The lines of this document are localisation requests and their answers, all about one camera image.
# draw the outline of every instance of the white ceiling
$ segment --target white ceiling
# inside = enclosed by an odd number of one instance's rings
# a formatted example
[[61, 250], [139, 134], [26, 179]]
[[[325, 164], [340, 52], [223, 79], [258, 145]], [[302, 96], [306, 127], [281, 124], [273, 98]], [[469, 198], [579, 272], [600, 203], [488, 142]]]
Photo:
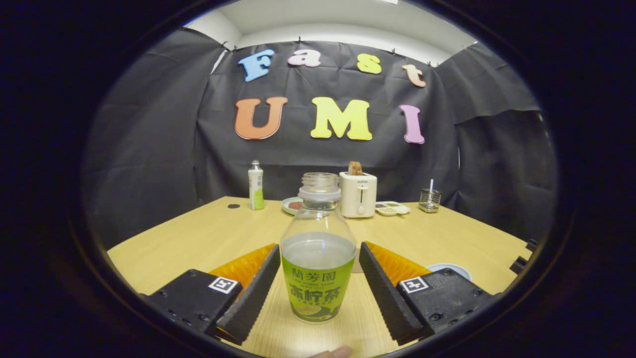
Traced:
[[430, 43], [450, 54], [475, 40], [454, 25], [400, 0], [240, 0], [219, 9], [243, 34], [286, 25], [350, 24]]

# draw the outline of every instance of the white toaster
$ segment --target white toaster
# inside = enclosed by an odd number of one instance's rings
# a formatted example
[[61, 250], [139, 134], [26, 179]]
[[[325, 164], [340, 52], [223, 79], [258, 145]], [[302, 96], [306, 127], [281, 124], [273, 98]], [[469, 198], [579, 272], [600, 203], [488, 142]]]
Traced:
[[378, 190], [378, 178], [363, 175], [348, 175], [340, 172], [338, 185], [342, 190], [340, 212], [344, 217], [372, 217], [375, 213], [375, 195]]

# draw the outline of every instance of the straw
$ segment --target straw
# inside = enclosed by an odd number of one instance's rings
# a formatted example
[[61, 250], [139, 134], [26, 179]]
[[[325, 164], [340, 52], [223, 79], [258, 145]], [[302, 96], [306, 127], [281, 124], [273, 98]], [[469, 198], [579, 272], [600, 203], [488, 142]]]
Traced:
[[431, 179], [431, 187], [429, 188], [429, 199], [427, 201], [427, 206], [432, 209], [433, 208], [433, 179]]

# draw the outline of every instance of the plastic bottle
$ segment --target plastic bottle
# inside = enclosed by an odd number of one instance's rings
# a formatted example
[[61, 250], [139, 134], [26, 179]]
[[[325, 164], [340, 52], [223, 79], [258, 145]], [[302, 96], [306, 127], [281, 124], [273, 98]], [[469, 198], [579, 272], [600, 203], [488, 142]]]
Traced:
[[258, 161], [252, 161], [252, 167], [247, 171], [249, 178], [249, 207], [252, 210], [260, 210], [265, 207], [263, 199], [263, 170], [258, 166]]
[[305, 173], [303, 206], [280, 240], [292, 311], [304, 322], [327, 322], [342, 304], [356, 256], [356, 240], [338, 209], [338, 176]]

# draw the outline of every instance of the pink letter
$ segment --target pink letter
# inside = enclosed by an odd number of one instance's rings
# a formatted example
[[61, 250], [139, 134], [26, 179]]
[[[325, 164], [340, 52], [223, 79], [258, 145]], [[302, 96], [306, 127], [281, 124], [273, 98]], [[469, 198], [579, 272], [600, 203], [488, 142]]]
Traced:
[[406, 118], [406, 134], [404, 135], [404, 140], [409, 143], [424, 143], [424, 137], [420, 134], [420, 122], [417, 119], [417, 115], [420, 114], [420, 109], [409, 106], [408, 104], [402, 104], [400, 108], [404, 112], [404, 118]]

